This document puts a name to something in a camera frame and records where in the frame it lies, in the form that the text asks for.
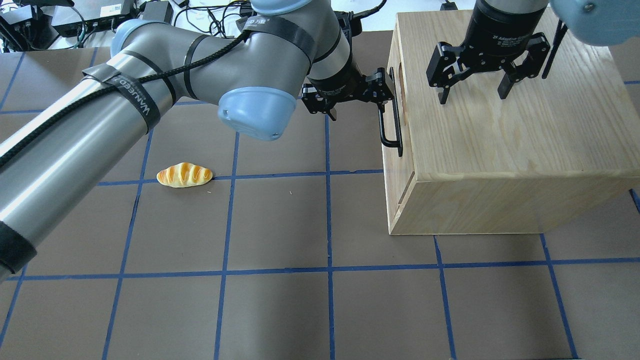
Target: toy bread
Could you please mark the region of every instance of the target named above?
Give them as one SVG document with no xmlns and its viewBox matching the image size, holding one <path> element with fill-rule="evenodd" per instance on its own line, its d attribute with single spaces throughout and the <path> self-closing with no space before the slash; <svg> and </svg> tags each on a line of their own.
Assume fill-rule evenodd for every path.
<svg viewBox="0 0 640 360">
<path fill-rule="evenodd" d="M 208 183 L 213 179 L 213 172 L 192 163 L 179 163 L 160 171 L 156 179 L 162 185 L 172 188 L 187 188 Z"/>
</svg>

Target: metal tube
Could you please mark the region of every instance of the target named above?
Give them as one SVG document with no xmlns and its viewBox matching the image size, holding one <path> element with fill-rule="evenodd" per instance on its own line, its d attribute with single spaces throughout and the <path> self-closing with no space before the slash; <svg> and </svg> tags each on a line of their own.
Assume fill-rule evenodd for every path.
<svg viewBox="0 0 640 360">
<path fill-rule="evenodd" d="M 142 61 L 124 54 L 108 64 L 133 76 L 154 73 Z M 3 142 L 0 153 L 59 109 L 102 86 L 92 79 L 83 80 Z M 145 84 L 145 89 L 162 114 L 172 106 L 171 94 L 161 80 Z M 117 92 L 78 108 L 1 169 L 0 221 L 37 247 L 146 132 L 147 124 L 136 108 Z"/>
<path fill-rule="evenodd" d="M 532 13 L 544 9 L 549 0 L 478 0 L 486 1 L 491 7 L 506 13 Z"/>
</svg>

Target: light blue joint cap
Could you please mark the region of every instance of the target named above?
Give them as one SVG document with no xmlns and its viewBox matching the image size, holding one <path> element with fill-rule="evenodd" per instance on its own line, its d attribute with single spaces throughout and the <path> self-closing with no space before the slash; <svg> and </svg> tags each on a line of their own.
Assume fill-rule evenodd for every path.
<svg viewBox="0 0 640 360">
<path fill-rule="evenodd" d="M 218 117 L 237 132 L 273 141 L 282 136 L 296 109 L 296 98 L 276 88 L 249 86 L 222 95 Z"/>
<path fill-rule="evenodd" d="M 127 41 L 127 38 L 132 32 L 136 31 L 140 26 L 147 24 L 166 24 L 166 22 L 141 19 L 132 19 L 123 22 L 116 30 L 116 35 L 113 37 L 113 41 L 111 43 L 111 57 L 114 57 L 122 50 L 124 42 Z"/>
<path fill-rule="evenodd" d="M 310 2 L 311 0 L 252 0 L 251 7 L 261 15 L 280 15 L 297 10 Z"/>
<path fill-rule="evenodd" d="M 551 7 L 589 45 L 618 45 L 640 36 L 640 0 L 551 0 Z"/>
</svg>

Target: wooden crate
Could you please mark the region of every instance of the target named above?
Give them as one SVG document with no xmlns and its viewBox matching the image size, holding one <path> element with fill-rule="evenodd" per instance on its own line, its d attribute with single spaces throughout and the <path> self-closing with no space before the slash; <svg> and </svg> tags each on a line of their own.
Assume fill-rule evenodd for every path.
<svg viewBox="0 0 640 360">
<path fill-rule="evenodd" d="M 383 148 L 390 234 L 540 233 L 640 184 L 640 119 L 611 54 L 570 32 L 548 79 L 502 101 L 503 72 L 474 74 L 440 105 L 425 71 L 438 41 L 462 42 L 470 16 L 397 16 L 389 66 L 404 156 Z M 556 24 L 548 9 L 538 31 L 551 41 Z"/>
</svg>

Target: blue tape line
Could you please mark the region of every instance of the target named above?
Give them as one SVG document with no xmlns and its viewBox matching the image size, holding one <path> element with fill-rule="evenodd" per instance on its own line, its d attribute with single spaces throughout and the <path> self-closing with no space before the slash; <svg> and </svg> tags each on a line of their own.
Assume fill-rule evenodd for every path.
<svg viewBox="0 0 640 360">
<path fill-rule="evenodd" d="M 381 174 L 384 171 L 382 169 L 370 169 L 370 170 L 340 170 L 331 171 L 331 175 L 357 175 L 357 174 Z M 276 177 L 301 177 L 301 176 L 326 176 L 326 172 L 284 172 L 280 174 L 254 174 L 254 175 L 236 175 L 236 179 L 269 179 Z M 216 176 L 213 180 L 231 180 L 231 176 Z M 102 181 L 98 183 L 98 186 L 118 186 L 118 185 L 131 185 L 138 184 L 140 180 L 125 180 L 125 181 Z M 157 179 L 144 179 L 142 183 L 150 184 L 157 183 Z"/>
<path fill-rule="evenodd" d="M 25 281 L 118 279 L 120 274 L 27 275 Z"/>
<path fill-rule="evenodd" d="M 552 260 L 553 265 L 640 263 L 640 258 Z"/>
<path fill-rule="evenodd" d="M 107 327 L 107 334 L 104 340 L 104 348 L 102 349 L 102 360 L 107 360 L 109 354 L 109 344 L 111 343 L 111 333 L 113 332 L 113 324 L 116 319 L 116 312 L 118 311 L 118 301 L 120 300 L 120 290 L 122 290 L 122 275 L 127 266 L 127 258 L 129 257 L 129 247 L 131 246 L 131 236 L 133 235 L 133 228 L 136 223 L 136 215 L 138 214 L 138 204 L 140 203 L 140 195 L 142 194 L 142 185 L 145 178 L 145 171 L 147 168 L 147 160 L 149 159 L 149 150 L 151 149 L 151 141 L 154 136 L 154 130 L 149 131 L 147 138 L 147 147 L 145 148 L 145 155 L 142 159 L 142 166 L 140 169 L 140 179 L 138 182 L 138 191 L 136 192 L 136 200 L 133 203 L 133 210 L 131 211 L 131 221 L 129 222 L 129 229 L 127 230 L 127 240 L 124 245 L 124 251 L 122 252 L 122 262 L 120 263 L 120 277 L 118 278 L 118 284 L 116 286 L 116 293 L 113 297 L 113 307 L 111 308 L 111 316 L 109 317 L 109 325 Z"/>
<path fill-rule="evenodd" d="M 638 197 L 638 194 L 633 189 L 629 190 L 629 194 L 631 194 L 631 199 L 634 200 L 634 204 L 636 205 L 636 209 L 638 210 L 638 213 L 640 213 L 640 197 Z"/>
<path fill-rule="evenodd" d="M 15 81 L 15 77 L 18 75 L 18 70 L 20 70 L 20 65 L 22 65 L 22 60 L 24 59 L 25 54 L 26 53 L 22 53 L 22 55 L 20 55 L 20 59 L 18 60 L 18 65 L 16 65 L 15 70 L 13 71 L 13 75 L 11 76 L 11 80 L 9 80 L 9 85 L 6 87 L 6 91 L 4 92 L 2 101 L 0 101 L 0 110 L 4 108 L 4 102 L 6 101 L 6 98 L 9 96 L 9 91 L 11 91 L 11 87 L 13 86 L 13 82 Z"/>
<path fill-rule="evenodd" d="M 229 264 L 229 245 L 231 241 L 231 219 L 234 212 L 234 197 L 236 196 L 236 174 L 238 169 L 238 148 L 240 148 L 240 133 L 236 132 L 236 144 L 234 145 L 234 165 L 231 170 L 231 189 L 229 191 L 229 207 L 227 209 L 227 232 L 225 234 L 225 252 L 222 258 L 222 274 L 220 279 L 220 297 L 218 299 L 218 321 L 216 322 L 216 342 L 214 344 L 213 358 L 220 358 L 220 338 L 222 333 L 222 316 L 225 305 L 225 290 L 227 287 L 227 267 Z"/>
<path fill-rule="evenodd" d="M 219 276 L 222 275 L 222 271 L 185 271 L 185 272 L 142 272 L 133 274 L 122 274 L 124 279 L 149 279 L 149 278 L 163 278 L 163 277 L 201 277 L 201 276 Z"/>
<path fill-rule="evenodd" d="M 89 63 L 89 67 L 93 67 L 95 65 L 95 57 L 98 55 L 98 47 L 93 48 L 93 55 L 91 56 L 91 62 Z"/>
<path fill-rule="evenodd" d="M 331 154 L 329 115 L 324 116 L 324 167 L 326 170 L 326 254 L 329 302 L 329 357 L 335 360 L 335 318 L 333 316 L 333 247 L 331 223 Z"/>
<path fill-rule="evenodd" d="M 340 170 L 340 171 L 332 171 L 331 175 L 352 175 L 352 174 L 382 174 L 384 170 L 381 168 L 375 168 L 371 170 Z"/>
<path fill-rule="evenodd" d="M 44 110 L 12 110 L 12 111 L 0 111 L 0 115 L 14 115 L 14 114 L 35 114 L 41 113 Z"/>
<path fill-rule="evenodd" d="M 571 357 L 574 359 L 578 358 L 578 352 L 575 349 L 575 343 L 573 342 L 573 336 L 571 335 L 571 328 L 569 327 L 569 320 L 566 317 L 566 312 L 564 311 L 564 304 L 562 302 L 562 295 L 560 295 L 560 287 L 558 286 L 558 281 L 556 279 L 556 272 L 554 271 L 553 263 L 551 262 L 551 255 L 549 254 L 549 248 L 547 247 L 547 239 L 544 234 L 540 234 L 540 242 L 542 244 L 542 249 L 545 252 L 545 258 L 547 259 L 547 266 L 549 268 L 549 274 L 551 275 L 551 283 L 554 286 L 554 292 L 556 293 L 556 300 L 558 302 L 558 309 L 560 310 L 560 317 L 562 318 L 562 323 L 564 325 L 564 333 L 566 334 L 567 342 L 569 343 L 569 349 L 571 350 Z"/>
<path fill-rule="evenodd" d="M 202 104 L 208 104 L 208 102 L 204 102 L 204 101 L 181 101 L 181 102 L 176 102 L 174 104 L 174 106 L 182 106 L 182 105 L 202 105 Z"/>
<path fill-rule="evenodd" d="M 310 272 L 325 272 L 327 268 L 276 268 L 255 270 L 227 270 L 227 275 L 264 275 L 264 274 L 300 274 Z"/>
<path fill-rule="evenodd" d="M 101 181 L 96 186 L 118 186 L 118 185 L 137 185 L 140 184 L 139 180 L 129 181 Z"/>
<path fill-rule="evenodd" d="M 553 265 L 580 265 L 580 264 L 611 264 L 611 263 L 640 263 L 640 258 L 609 258 L 609 259 L 566 259 L 552 260 Z M 444 268 L 499 268 L 508 266 L 547 266 L 548 262 L 540 261 L 505 261 L 495 263 L 450 263 L 442 264 Z M 423 270 L 437 269 L 438 264 L 403 264 L 403 265 L 355 265 L 332 266 L 332 272 L 361 272 L 361 271 L 394 271 L 394 270 Z M 327 272 L 328 267 L 313 268 L 268 268 L 268 269 L 244 269 L 227 270 L 227 276 L 234 275 L 262 275 L 262 274 L 298 274 Z M 77 274 L 77 275 L 27 275 L 24 281 L 50 281 L 50 280 L 78 280 L 78 279 L 142 279 L 147 277 L 192 277 L 192 276 L 220 276 L 220 270 L 194 271 L 194 272 L 149 272 L 128 274 Z M 13 276 L 5 281 L 18 281 L 20 277 Z"/>
<path fill-rule="evenodd" d="M 438 260 L 438 268 L 440 269 L 440 290 L 442 291 L 442 304 L 444 305 L 444 318 L 447 323 L 447 336 L 449 337 L 449 351 L 451 351 L 451 359 L 456 360 L 456 344 L 453 340 L 453 326 L 451 325 L 451 312 L 449 311 L 449 296 L 447 295 L 447 283 L 444 277 L 444 266 L 442 264 L 442 254 L 438 246 L 438 239 L 433 236 L 433 244 L 436 247 L 436 258 Z"/>
<path fill-rule="evenodd" d="M 336 272 L 355 272 L 355 271 L 384 271 L 384 270 L 423 270 L 437 269 L 438 264 L 414 264 L 414 265 L 364 265 L 364 266 L 335 266 L 333 271 Z"/>
<path fill-rule="evenodd" d="M 271 177 L 326 176 L 326 172 L 286 172 L 282 174 L 238 175 L 236 179 L 268 179 Z"/>
<path fill-rule="evenodd" d="M 449 263 L 442 264 L 445 269 L 448 268 L 504 268 L 510 266 L 541 266 L 546 265 L 544 260 L 538 261 L 498 261 L 493 263 Z"/>
<path fill-rule="evenodd" d="M 11 299 L 11 305 L 9 305 L 9 311 L 6 312 L 6 318 L 4 319 L 4 325 L 2 326 L 2 332 L 0 332 L 0 348 L 2 348 L 2 344 L 4 342 L 4 336 L 6 335 L 7 329 L 9 329 L 9 322 L 11 321 L 11 315 L 13 315 L 13 310 L 15 309 L 15 304 L 18 302 L 18 295 L 20 294 L 20 288 L 22 287 L 22 282 L 24 281 L 24 276 L 27 273 L 27 265 L 24 265 L 22 268 L 22 273 L 20 273 L 20 277 L 18 278 L 18 284 L 15 286 L 15 291 L 13 292 L 13 297 Z"/>
</svg>

